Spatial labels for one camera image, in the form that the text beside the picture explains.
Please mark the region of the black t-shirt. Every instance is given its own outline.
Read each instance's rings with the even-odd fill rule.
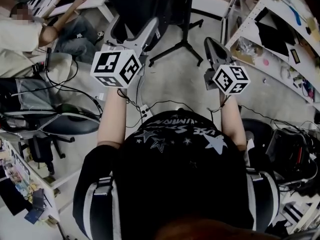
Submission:
[[[76,187],[74,215],[88,187],[111,171],[124,240],[152,239],[161,226],[184,216],[252,229],[243,155],[229,137],[196,113],[160,113],[120,149],[103,145],[92,150]]]

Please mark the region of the person's arm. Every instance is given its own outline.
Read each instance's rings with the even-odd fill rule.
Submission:
[[[87,0],[75,0],[69,9],[62,15],[56,23],[53,24],[53,27],[58,31],[58,33],[64,28],[66,22],[69,20],[74,11],[82,5]]]
[[[98,130],[98,146],[120,147],[125,140],[126,114],[126,99],[118,95],[117,88],[109,88]]]
[[[59,4],[61,0],[56,0],[55,3],[53,4],[53,6],[51,6],[42,16],[42,18],[44,20],[46,20],[47,18],[49,18],[50,14],[56,9],[56,6]]]
[[[47,46],[58,38],[58,32],[53,26],[43,26],[39,35],[38,47]]]
[[[236,98],[232,95],[221,109],[222,132],[229,136],[239,151],[247,149],[247,140],[244,125],[240,116]]]

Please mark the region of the gray floor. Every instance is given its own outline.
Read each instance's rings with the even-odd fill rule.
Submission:
[[[83,15],[90,20],[98,31],[106,29],[108,22],[97,9],[86,10]],[[194,13],[191,15],[191,22],[199,19],[204,19],[204,24],[202,28],[196,27],[189,32],[189,43],[205,59],[204,39],[212,37],[219,40],[221,24],[215,19],[202,15]],[[169,26],[161,41],[149,53],[149,57],[151,58],[172,47],[181,38],[181,29],[177,26]],[[212,107],[213,95],[206,90],[204,82],[204,73],[208,67],[209,63],[206,60],[200,67],[197,67],[197,60],[184,48],[156,61],[153,67],[146,67],[145,69],[145,80],[141,88],[142,103],[151,106],[157,101],[183,102],[197,113],[209,118],[210,113],[206,108],[215,108]],[[251,84],[242,94],[237,96],[240,105],[267,117],[297,124],[306,120],[313,121],[315,109],[306,105],[304,99],[263,72],[247,65],[246,70],[250,76]],[[136,96],[137,81],[138,78],[128,89],[128,95],[132,99],[135,99]],[[175,103],[161,103],[154,106],[152,113],[157,114],[176,108],[177,104]],[[245,108],[242,109],[241,115],[243,118],[255,118],[270,122],[269,119],[262,118]],[[127,126],[133,126],[139,118],[137,110],[128,105]],[[62,150],[67,157],[64,160],[55,159],[57,174],[66,170],[76,170],[82,164],[86,154],[96,146],[96,135],[96,133],[92,133],[86,136],[78,136],[76,142],[72,144],[61,143]],[[73,192],[72,189],[74,189],[74,182],[61,187],[61,190],[71,190],[71,193]],[[75,225],[71,207],[62,214],[61,219],[61,224],[69,235],[77,237],[79,240],[86,239]]]

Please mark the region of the cable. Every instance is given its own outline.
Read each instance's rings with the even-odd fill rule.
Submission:
[[[210,112],[212,123],[214,122],[214,115],[213,115],[213,114],[216,113],[216,112],[218,112],[219,110],[221,110],[221,109],[223,108],[223,106],[226,104],[227,100],[228,100],[230,97],[231,97],[231,95],[227,96],[227,97],[225,98],[224,102],[222,103],[222,105],[221,105],[218,109],[216,109],[216,110],[212,110],[212,109],[210,109],[210,108],[208,108],[208,107],[206,108],[206,109],[209,110],[209,112]]]
[[[318,125],[316,125],[314,122],[312,122],[312,121],[304,121],[300,126],[299,126],[299,128],[301,128],[301,126],[303,126],[306,122],[309,122],[309,123],[311,123],[311,124],[313,124],[315,127],[317,127],[318,128],[318,130],[320,131],[320,128],[318,127]]]
[[[127,104],[131,104],[131,105],[133,105],[137,110],[138,110],[138,112],[140,113],[140,119],[139,119],[139,121],[134,125],[134,126],[132,126],[132,127],[128,127],[128,126],[126,126],[127,128],[134,128],[139,122],[140,122],[140,120],[141,120],[141,122],[143,123],[143,116],[142,116],[142,114],[141,114],[141,109],[140,109],[140,107],[139,106],[137,106],[137,104],[136,103],[134,103],[127,95],[125,95],[123,92],[122,92],[122,90],[121,89],[118,89],[117,90],[117,93],[118,93],[118,95],[121,97],[121,98],[124,98],[124,99],[126,99],[126,102],[127,102]]]
[[[64,83],[69,82],[69,81],[71,81],[73,78],[75,78],[76,75],[77,75],[77,73],[78,73],[78,71],[79,71],[79,65],[78,65],[78,63],[77,63],[75,60],[74,60],[74,62],[75,62],[75,64],[76,64],[76,72],[75,72],[75,74],[74,74],[71,78],[69,78],[69,79],[67,79],[67,80],[65,80],[65,81],[62,81],[62,82],[59,83],[59,84],[50,79],[47,70],[45,71],[45,75],[46,75],[47,79],[49,80],[49,82],[52,84],[52,88],[56,88],[56,89],[58,89],[58,90],[60,90],[60,91],[64,91],[64,92],[76,92],[76,93],[81,93],[81,94],[86,95],[90,100],[92,100],[92,102],[93,102],[93,103],[95,104],[95,106],[97,107],[97,109],[98,109],[98,111],[99,111],[99,116],[98,116],[98,118],[100,119],[100,118],[102,117],[103,109],[101,108],[99,102],[98,102],[95,98],[91,97],[89,94],[85,93],[85,92],[82,91],[82,90],[79,90],[79,89],[76,89],[76,88],[72,88],[72,87],[63,85]],[[62,88],[57,88],[57,86],[61,86],[61,87],[67,88],[68,90],[62,89]],[[85,112],[85,114],[87,114],[87,115],[92,115],[92,116],[97,116],[96,114],[87,113],[87,112]]]
[[[139,90],[139,84],[140,84],[141,78],[142,76],[140,76],[138,86],[136,87],[135,104],[138,104],[138,90]]]
[[[231,95],[227,96],[227,97],[225,98],[224,102],[221,104],[221,106],[220,106],[218,109],[212,110],[212,109],[210,109],[210,108],[208,108],[208,107],[207,107],[206,109],[209,110],[209,111],[211,112],[211,114],[212,114],[212,113],[216,113],[216,112],[218,112],[219,110],[221,110],[221,109],[224,107],[224,105],[226,104],[227,100],[228,100],[230,97],[231,97]]]
[[[137,124],[139,124],[140,120],[142,120],[142,118],[139,119],[138,122],[136,122],[136,124],[134,126],[126,126],[127,128],[135,128],[137,126]]]
[[[26,91],[22,91],[22,92],[17,92],[17,93],[11,94],[11,97],[19,96],[19,95],[26,94],[26,93],[33,93],[33,92],[48,90],[48,89],[51,89],[51,88],[54,88],[54,87],[57,87],[57,86],[60,86],[60,85],[61,85],[60,83],[57,83],[54,86],[49,86],[49,87],[44,87],[44,88],[37,88],[37,89],[34,89],[34,90],[26,90]]]
[[[143,80],[142,80],[142,83],[141,83],[141,86],[140,86],[140,102],[141,102],[141,105],[143,104],[142,103],[142,96],[141,96],[141,90],[142,90],[142,86],[144,85],[144,82],[145,82],[145,79],[146,79],[146,76],[145,76],[145,71],[143,71]]]
[[[38,52],[38,53],[42,53],[42,54],[46,54],[46,52],[44,52],[44,51],[41,51],[41,50],[35,50],[36,52]]]
[[[293,124],[291,124],[291,123],[288,123],[288,122],[286,122],[286,121],[282,121],[282,120],[279,120],[279,119],[273,119],[273,118],[268,117],[268,116],[264,116],[263,114],[261,114],[261,113],[259,113],[259,112],[256,112],[256,111],[254,111],[253,109],[246,107],[245,105],[240,105],[240,107],[244,107],[244,108],[246,108],[247,110],[250,110],[250,111],[252,111],[253,113],[262,116],[263,118],[268,118],[268,119],[270,119],[270,120],[272,120],[272,121],[274,121],[274,122],[279,122],[279,123],[283,123],[283,124],[285,124],[285,125],[287,125],[287,126],[291,126],[291,127],[295,128],[298,132],[300,132],[300,133],[302,133],[302,134],[306,134],[304,131],[302,131],[302,130],[299,129],[297,126],[295,126],[295,125],[293,125]]]
[[[191,107],[189,107],[188,105],[186,105],[185,103],[183,103],[183,102],[177,102],[177,101],[173,101],[173,100],[165,100],[165,101],[157,101],[156,103],[154,103],[151,107],[149,107],[149,110],[150,109],[152,109],[156,104],[158,104],[158,103],[166,103],[166,102],[173,102],[173,103],[177,103],[177,104],[183,104],[183,105],[185,105],[189,110],[191,110],[192,112],[194,112],[194,110],[191,108]]]

